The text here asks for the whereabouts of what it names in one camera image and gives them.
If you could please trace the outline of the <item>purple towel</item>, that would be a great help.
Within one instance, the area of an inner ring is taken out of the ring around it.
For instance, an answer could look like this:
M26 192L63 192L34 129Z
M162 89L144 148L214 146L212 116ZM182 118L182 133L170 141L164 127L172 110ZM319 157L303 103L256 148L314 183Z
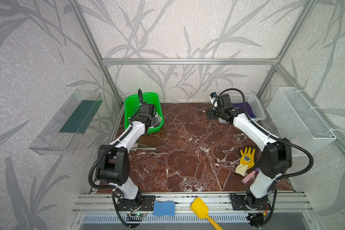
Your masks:
M248 114L249 116L255 115L254 112L253 112L253 110L252 110L252 108L251 108L251 106L250 106L248 103L246 103L246 104L244 104L244 103L233 103L232 105L233 105L234 108L239 107L239 108L241 108L243 111L245 111L245 109L246 109L246 110L247 110L247 114Z

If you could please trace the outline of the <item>silver metal trowel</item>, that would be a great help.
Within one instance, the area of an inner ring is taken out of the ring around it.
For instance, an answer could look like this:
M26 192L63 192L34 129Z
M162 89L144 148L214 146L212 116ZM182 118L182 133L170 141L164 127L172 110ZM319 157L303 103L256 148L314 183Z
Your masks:
M156 151L156 147L147 147L147 146L143 146L143 145L140 145L138 143L135 143L131 150L132 151L137 151L137 150L144 150L144 151Z

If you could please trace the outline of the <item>white light-blue towel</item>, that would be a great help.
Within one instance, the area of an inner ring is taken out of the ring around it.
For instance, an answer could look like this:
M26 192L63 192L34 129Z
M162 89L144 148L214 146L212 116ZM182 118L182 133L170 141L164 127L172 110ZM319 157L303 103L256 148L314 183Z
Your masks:
M151 127L158 127L162 122L162 118L156 114L152 119L151 119Z

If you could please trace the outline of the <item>green plastic basket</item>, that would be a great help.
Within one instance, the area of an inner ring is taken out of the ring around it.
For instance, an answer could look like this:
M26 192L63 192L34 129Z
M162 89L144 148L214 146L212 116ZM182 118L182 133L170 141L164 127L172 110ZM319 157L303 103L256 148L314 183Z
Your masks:
M164 118L161 108L161 103L158 94L156 93L143 93L143 101L149 104L153 104L156 106L156 115L158 115L160 119L160 124L155 127L151 127L148 130L148 134L159 132L161 127L164 124ZM128 119L132 117L140 107L140 101L137 94L131 95L125 99L125 112L124 112L124 129L127 129L129 126Z

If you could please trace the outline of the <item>yellow plastic shovel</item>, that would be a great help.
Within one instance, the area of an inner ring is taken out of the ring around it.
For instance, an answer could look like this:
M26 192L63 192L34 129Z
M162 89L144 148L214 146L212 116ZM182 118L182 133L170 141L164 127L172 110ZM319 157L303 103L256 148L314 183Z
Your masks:
M209 208L200 197L197 197L190 206L191 210L200 219L207 219L215 230L223 230L210 216Z

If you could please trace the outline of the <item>clear acrylic wall shelf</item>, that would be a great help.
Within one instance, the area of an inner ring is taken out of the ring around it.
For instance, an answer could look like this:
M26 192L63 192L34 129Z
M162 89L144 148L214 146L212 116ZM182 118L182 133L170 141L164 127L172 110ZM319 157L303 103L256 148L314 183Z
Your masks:
M41 156L73 155L102 102L101 93L74 90L29 149Z

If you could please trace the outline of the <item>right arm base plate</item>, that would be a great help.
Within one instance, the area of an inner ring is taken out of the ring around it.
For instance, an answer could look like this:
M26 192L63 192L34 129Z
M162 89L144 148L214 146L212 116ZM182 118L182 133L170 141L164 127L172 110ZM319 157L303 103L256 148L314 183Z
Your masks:
M229 195L234 211L270 211L272 209L268 196L255 198L252 195Z

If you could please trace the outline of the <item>pale yellow cloth piece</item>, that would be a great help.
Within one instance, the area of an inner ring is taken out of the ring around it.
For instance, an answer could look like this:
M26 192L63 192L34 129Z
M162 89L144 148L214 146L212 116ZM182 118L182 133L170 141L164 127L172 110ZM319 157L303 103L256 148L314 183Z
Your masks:
M238 175L241 175L242 177L245 177L247 170L248 170L248 165L239 164L235 169L235 173Z

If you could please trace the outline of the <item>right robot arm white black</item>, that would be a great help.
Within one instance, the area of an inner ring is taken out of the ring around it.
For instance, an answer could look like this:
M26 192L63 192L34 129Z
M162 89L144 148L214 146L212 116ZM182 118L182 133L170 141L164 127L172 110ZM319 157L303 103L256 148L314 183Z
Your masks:
M247 107L233 107L228 91L226 89L220 94L210 94L212 108L208 109L206 114L210 120L221 119L235 126L260 149L262 154L254 163L254 167L259 169L258 175L243 199L249 210L256 210L275 190L277 182L305 174L313 167L314 158L303 147L291 143L287 138L281 139L258 125L248 114ZM292 149L303 152L309 163L304 169L287 174L286 171L292 167Z

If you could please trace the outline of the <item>white plastic basket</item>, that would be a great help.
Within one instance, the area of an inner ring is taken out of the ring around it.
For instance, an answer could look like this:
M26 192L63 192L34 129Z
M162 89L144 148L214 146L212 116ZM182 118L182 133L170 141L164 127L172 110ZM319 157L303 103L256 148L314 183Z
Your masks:
M240 93L233 92L233 93L228 93L228 94L230 96L230 100L232 104L243 103L243 99ZM246 103L248 103L251 106L254 114L257 117L257 119L254 119L254 121L257 122L257 121L264 120L266 118L265 111L259 99L257 98L257 96L254 94L244 94L244 97L245 97Z

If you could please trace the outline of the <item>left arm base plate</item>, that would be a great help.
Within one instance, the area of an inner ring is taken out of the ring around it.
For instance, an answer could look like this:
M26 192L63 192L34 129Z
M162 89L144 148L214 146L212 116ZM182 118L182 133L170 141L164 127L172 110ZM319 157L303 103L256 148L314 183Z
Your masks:
M137 195L135 199L121 198L117 201L118 211L153 211L156 196L154 195Z

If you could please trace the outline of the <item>blue sponge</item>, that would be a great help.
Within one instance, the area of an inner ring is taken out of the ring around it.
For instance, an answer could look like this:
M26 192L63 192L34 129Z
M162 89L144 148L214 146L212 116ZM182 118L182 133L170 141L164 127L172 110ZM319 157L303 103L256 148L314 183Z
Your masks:
M175 203L173 201L165 202L154 202L153 213L154 216L163 217L163 216L175 216Z

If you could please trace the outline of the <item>yellow packet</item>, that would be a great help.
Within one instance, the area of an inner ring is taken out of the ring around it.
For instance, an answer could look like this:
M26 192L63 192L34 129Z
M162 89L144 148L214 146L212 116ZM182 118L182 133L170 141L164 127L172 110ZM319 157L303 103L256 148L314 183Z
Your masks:
M240 149L240 165L247 166L247 169L254 167L255 165L255 148L245 147Z

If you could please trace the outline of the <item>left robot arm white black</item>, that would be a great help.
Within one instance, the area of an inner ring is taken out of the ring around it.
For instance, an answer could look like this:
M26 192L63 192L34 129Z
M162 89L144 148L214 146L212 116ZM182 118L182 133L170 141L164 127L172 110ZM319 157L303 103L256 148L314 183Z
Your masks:
M143 93L138 89L140 107L128 119L129 126L115 141L109 145L101 145L98 150L97 160L92 165L88 182L92 188L111 188L128 205L140 206L142 195L140 188L135 185L130 175L129 152L136 141L148 133L155 118L155 105L144 102Z

